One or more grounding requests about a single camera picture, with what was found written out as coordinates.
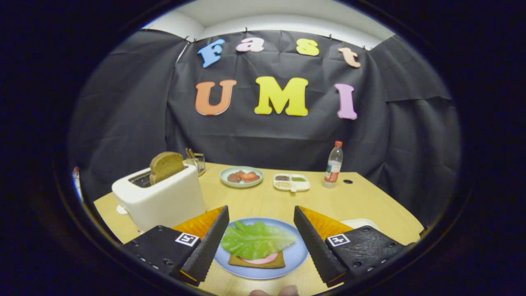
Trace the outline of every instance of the ceiling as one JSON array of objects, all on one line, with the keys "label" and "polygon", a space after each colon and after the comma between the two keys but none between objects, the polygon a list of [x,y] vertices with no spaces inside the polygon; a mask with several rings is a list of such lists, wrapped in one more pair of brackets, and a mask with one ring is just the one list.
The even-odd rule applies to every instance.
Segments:
[{"label": "ceiling", "polygon": [[196,0],[177,9],[204,27],[236,18],[265,14],[289,14],[323,19],[385,40],[393,32],[372,18],[332,0]]}]

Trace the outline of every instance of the finger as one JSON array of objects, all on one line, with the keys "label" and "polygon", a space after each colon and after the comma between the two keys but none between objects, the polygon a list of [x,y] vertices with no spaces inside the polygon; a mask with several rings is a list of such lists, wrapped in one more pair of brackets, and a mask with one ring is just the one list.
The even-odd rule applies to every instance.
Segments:
[{"label": "finger", "polygon": [[270,296],[270,295],[263,290],[253,290],[250,292],[248,296]]},{"label": "finger", "polygon": [[288,285],[281,289],[278,296],[299,296],[298,287],[296,285]]}]

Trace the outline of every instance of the yellow letter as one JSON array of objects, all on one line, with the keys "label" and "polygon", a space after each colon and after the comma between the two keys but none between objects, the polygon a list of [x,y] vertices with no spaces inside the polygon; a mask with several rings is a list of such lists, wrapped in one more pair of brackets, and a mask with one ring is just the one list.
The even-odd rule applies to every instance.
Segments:
[{"label": "yellow letter", "polygon": [[309,82],[305,78],[294,77],[289,80],[283,90],[276,79],[272,76],[261,76],[256,79],[259,84],[259,104],[254,109],[257,114],[270,114],[272,102],[276,113],[281,114],[287,101],[289,106],[285,109],[287,115],[305,116],[308,110],[305,108],[305,87]]},{"label": "yellow letter", "polygon": [[300,54],[305,55],[318,55],[320,53],[320,50],[316,47],[318,46],[318,43],[314,40],[310,39],[298,39],[296,41],[296,44],[298,44],[298,47],[296,47],[296,50]]}]

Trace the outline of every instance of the foam letter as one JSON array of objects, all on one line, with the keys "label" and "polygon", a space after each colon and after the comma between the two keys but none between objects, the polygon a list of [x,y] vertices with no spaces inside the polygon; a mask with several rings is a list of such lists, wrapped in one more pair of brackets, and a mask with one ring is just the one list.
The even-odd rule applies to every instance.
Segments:
[{"label": "foam letter", "polygon": [[358,57],[358,54],[355,52],[352,52],[350,48],[342,47],[338,49],[339,52],[343,53],[343,59],[349,64],[351,67],[359,68],[361,67],[361,64],[358,63],[355,59],[355,57]]},{"label": "foam letter", "polygon": [[196,110],[202,115],[219,115],[223,113],[228,106],[230,106],[230,98],[232,97],[232,87],[237,84],[235,80],[223,80],[219,82],[219,85],[223,87],[221,92],[221,101],[217,105],[210,105],[210,90],[214,85],[214,82],[201,82],[196,85]]},{"label": "foam letter", "polygon": [[223,44],[224,42],[224,39],[218,39],[208,44],[207,46],[201,48],[197,52],[198,54],[201,54],[201,56],[203,56],[203,60],[205,61],[203,64],[203,68],[210,66],[211,64],[217,62],[221,58],[219,54],[223,51],[223,48],[220,44]]},{"label": "foam letter", "polygon": [[352,91],[354,87],[337,83],[334,85],[340,93],[340,111],[338,111],[338,117],[343,119],[356,119],[358,115],[352,105]]},{"label": "foam letter", "polygon": [[318,46],[318,43],[314,40],[310,39],[298,39],[296,41],[296,44],[298,44],[298,47],[296,47],[296,50],[300,54],[305,55],[318,55],[320,53],[320,50],[316,47]]},{"label": "foam letter", "polygon": [[254,109],[257,114],[272,113],[272,107],[269,106],[270,100],[278,114],[283,111],[288,101],[289,106],[285,109],[285,113],[292,116],[307,115],[305,87],[309,82],[305,78],[291,78],[283,90],[272,76],[258,77],[256,83],[259,84],[259,104]]},{"label": "foam letter", "polygon": [[261,38],[246,38],[241,40],[241,43],[236,47],[236,50],[239,52],[251,51],[253,53],[258,53],[263,50],[263,43],[265,40]]}]

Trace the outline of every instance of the bread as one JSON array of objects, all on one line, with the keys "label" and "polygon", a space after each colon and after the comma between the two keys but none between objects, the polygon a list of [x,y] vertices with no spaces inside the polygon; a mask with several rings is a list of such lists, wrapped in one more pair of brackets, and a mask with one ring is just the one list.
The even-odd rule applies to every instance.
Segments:
[{"label": "bread", "polygon": [[263,269],[278,269],[285,267],[285,260],[283,259],[283,251],[279,251],[278,257],[267,264],[252,264],[241,260],[241,258],[230,254],[230,259],[228,264],[241,267],[251,267],[251,268],[263,268]]},{"label": "bread", "polygon": [[162,152],[150,162],[150,185],[184,170],[183,156],[177,152]]}]

